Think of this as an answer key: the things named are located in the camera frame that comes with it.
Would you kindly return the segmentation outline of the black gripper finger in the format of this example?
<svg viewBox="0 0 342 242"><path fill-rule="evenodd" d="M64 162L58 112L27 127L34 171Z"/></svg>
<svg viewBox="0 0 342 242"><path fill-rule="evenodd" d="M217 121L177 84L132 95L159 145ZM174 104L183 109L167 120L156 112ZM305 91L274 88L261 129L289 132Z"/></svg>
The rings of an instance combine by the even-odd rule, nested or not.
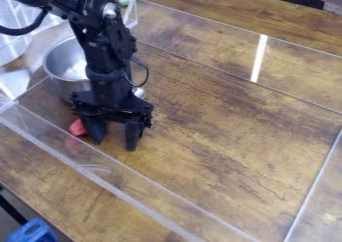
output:
<svg viewBox="0 0 342 242"><path fill-rule="evenodd" d="M95 144L100 144L107 134L106 120L102 116L80 116L86 133Z"/></svg>
<svg viewBox="0 0 342 242"><path fill-rule="evenodd" d="M139 140L143 136L143 126L136 121L126 123L126 148L134 151L138 147Z"/></svg>

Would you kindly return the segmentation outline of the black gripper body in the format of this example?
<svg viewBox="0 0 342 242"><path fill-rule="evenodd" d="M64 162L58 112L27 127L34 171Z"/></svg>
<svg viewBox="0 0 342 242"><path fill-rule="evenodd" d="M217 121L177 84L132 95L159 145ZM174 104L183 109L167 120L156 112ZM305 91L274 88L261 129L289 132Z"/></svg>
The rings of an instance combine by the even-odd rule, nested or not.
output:
<svg viewBox="0 0 342 242"><path fill-rule="evenodd" d="M71 101L79 116L102 116L108 121L126 124L136 121L143 129L152 125L154 105L134 94L136 84L131 80L128 67L111 74L98 74L86 69L91 76L91 89L74 92Z"/></svg>

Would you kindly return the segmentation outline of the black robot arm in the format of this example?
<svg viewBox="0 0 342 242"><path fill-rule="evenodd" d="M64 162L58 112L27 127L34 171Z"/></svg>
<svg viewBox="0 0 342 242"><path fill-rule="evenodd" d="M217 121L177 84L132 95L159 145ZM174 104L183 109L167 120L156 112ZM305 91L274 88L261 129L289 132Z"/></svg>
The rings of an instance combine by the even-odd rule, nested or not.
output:
<svg viewBox="0 0 342 242"><path fill-rule="evenodd" d="M71 94L74 113L94 143L103 142L110 121L126 127L126 147L138 147L143 131L152 126L154 105L134 94L131 66L144 66L136 57L136 38L123 22L116 0L16 0L40 10L23 28L0 25L0 33L20 36L32 32L47 15L70 22L86 56L86 76L91 88Z"/></svg>

